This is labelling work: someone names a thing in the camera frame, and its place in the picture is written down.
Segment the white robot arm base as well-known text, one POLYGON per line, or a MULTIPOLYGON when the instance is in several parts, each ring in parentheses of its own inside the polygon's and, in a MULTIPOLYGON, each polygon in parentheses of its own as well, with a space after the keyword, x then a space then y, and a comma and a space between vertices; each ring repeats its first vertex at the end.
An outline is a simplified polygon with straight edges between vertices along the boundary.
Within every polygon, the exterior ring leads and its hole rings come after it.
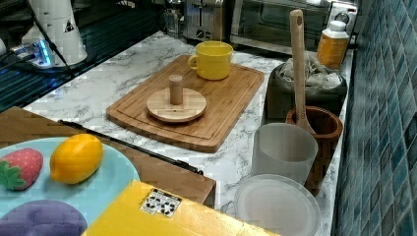
POLYGON ((38 69, 75 68, 88 58, 71 0, 27 0, 33 26, 11 49, 38 69))

